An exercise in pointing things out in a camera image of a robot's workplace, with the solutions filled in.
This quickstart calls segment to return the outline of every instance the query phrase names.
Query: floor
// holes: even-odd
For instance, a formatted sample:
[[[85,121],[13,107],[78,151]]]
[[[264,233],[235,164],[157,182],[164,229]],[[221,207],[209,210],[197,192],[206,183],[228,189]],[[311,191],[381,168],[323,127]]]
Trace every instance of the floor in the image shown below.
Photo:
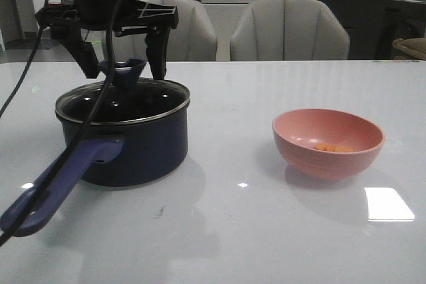
[[[43,34],[43,39],[46,39],[47,45],[39,47],[33,61],[75,61],[64,46],[59,43],[56,45],[51,43],[48,33]],[[87,36],[87,41],[92,43],[98,60],[103,60],[104,55],[102,52],[101,33],[98,31],[91,31]],[[28,42],[22,43],[21,46],[13,43],[9,46],[10,49],[8,49],[6,45],[6,51],[0,51],[0,63],[26,62],[31,54],[31,49],[27,49],[29,47]]]

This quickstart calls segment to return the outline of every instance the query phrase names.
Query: black cable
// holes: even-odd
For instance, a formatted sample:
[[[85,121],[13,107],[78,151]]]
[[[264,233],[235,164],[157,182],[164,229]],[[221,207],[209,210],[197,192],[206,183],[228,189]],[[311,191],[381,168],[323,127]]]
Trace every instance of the black cable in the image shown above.
[[[87,29],[86,36],[85,36],[85,38],[84,38],[83,42],[86,42],[87,37],[89,36],[89,31],[90,31],[90,30],[88,30],[88,29]]]
[[[49,0],[45,0],[45,2],[43,4],[43,8],[46,9],[48,6],[49,6]],[[45,14],[43,12],[43,15],[41,17],[39,32],[37,34],[37,38],[35,39],[35,44],[34,44],[33,50],[31,51],[31,54],[29,55],[27,64],[25,65],[24,71],[22,72],[21,77],[19,78],[17,84],[15,85],[15,88],[12,90],[12,92],[9,95],[9,97],[7,98],[6,102],[3,104],[3,106],[0,109],[0,118],[3,115],[3,113],[5,113],[7,107],[12,102],[12,100],[15,97],[16,93],[18,92],[19,88],[21,88],[22,82],[24,81],[25,77],[27,76],[29,67],[31,66],[31,63],[33,62],[34,56],[37,53],[37,49],[39,48],[39,45],[40,45],[40,42],[41,42],[41,36],[42,36],[43,30],[45,28],[44,20],[45,20]]]
[[[111,17],[108,21],[108,27],[106,30],[106,58],[108,59],[108,72],[106,74],[106,78],[102,85],[101,91],[93,104],[91,111],[87,114],[85,120],[80,125],[79,130],[69,143],[69,145],[65,148],[64,152],[58,157],[55,164],[53,164],[50,172],[47,174],[46,178],[38,185],[37,189],[34,191],[33,196],[27,202],[25,207],[22,209],[21,213],[17,216],[15,221],[11,224],[11,226],[0,235],[0,247],[6,243],[8,239],[10,239],[13,234],[19,229],[19,227],[25,222],[28,215],[31,213],[34,205],[39,201],[45,190],[49,187],[52,180],[56,177],[58,172],[63,167],[64,163],[68,160],[69,156],[73,153],[74,149],[77,147],[83,136],[86,134],[88,127],[90,126],[93,118],[96,116],[98,109],[101,107],[105,96],[108,93],[108,89],[111,86],[112,78],[114,77],[114,50],[112,47],[112,27],[114,25],[115,17],[120,9],[120,5],[122,0],[117,0],[115,3],[114,9],[112,10]]]

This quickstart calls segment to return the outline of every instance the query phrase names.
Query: pink bowl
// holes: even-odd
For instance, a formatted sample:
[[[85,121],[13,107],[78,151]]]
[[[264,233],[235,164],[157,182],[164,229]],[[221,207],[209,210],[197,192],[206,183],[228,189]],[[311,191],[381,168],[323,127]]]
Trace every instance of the pink bowl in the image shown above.
[[[297,109],[273,122],[278,150],[291,166],[316,178],[340,180],[368,168],[385,140],[374,123],[354,114],[329,109]],[[354,152],[315,149],[319,142],[351,146]]]

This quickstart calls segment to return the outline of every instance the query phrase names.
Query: chair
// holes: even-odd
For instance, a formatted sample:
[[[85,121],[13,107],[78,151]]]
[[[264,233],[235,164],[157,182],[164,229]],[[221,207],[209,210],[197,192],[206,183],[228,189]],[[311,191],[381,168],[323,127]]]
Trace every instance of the chair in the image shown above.
[[[231,61],[344,60],[349,35],[317,0],[258,0],[231,37]]]
[[[412,39],[395,39],[392,42],[392,47],[398,50],[398,54],[392,59],[411,60],[419,59],[426,60],[426,38]]]
[[[143,0],[157,5],[177,6],[179,24],[170,31],[167,42],[167,61],[215,61],[218,41],[207,12],[195,0]],[[113,37],[116,61],[129,57],[146,59],[145,35]],[[105,34],[103,53],[106,56]]]

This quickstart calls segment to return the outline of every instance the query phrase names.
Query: pot rim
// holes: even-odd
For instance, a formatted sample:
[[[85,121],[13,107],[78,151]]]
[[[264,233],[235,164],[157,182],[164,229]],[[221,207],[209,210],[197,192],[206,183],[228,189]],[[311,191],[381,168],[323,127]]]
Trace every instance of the pot rim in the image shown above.
[[[154,116],[147,116],[144,118],[137,118],[137,119],[132,119],[132,120],[121,120],[121,121],[113,121],[113,122],[91,122],[91,126],[125,126],[125,125],[129,125],[129,124],[140,124],[140,123],[145,123],[145,122],[150,122],[153,120],[158,120],[161,118],[164,118],[166,116],[169,116],[171,114],[174,114],[176,112],[178,112],[179,110],[187,107],[189,105],[190,102],[190,91],[188,88],[186,88],[183,84],[180,84],[179,82],[175,82],[175,81],[171,81],[171,80],[154,80],[151,78],[139,78],[137,83],[150,83],[153,85],[158,85],[160,86],[168,86],[168,87],[172,87],[172,88],[176,88],[178,89],[180,92],[182,92],[184,94],[184,101],[179,104],[178,106],[176,106],[175,108],[160,113],[160,114],[155,114]],[[75,98],[79,98],[81,97],[82,94],[87,93],[88,91],[94,91],[94,90],[98,90],[101,88],[103,84],[103,81],[100,82],[94,82],[94,83],[90,83],[90,84],[84,84],[82,86],[78,86],[64,94],[62,94],[56,101],[55,104],[55,113],[57,115],[57,117],[59,118],[59,120],[67,120],[69,122],[73,122],[73,123],[77,123],[77,124],[82,124],[83,120],[79,120],[76,118],[73,118],[67,114],[65,114],[63,112],[63,107],[64,105],[66,105],[66,103],[68,103],[68,101],[75,99]]]

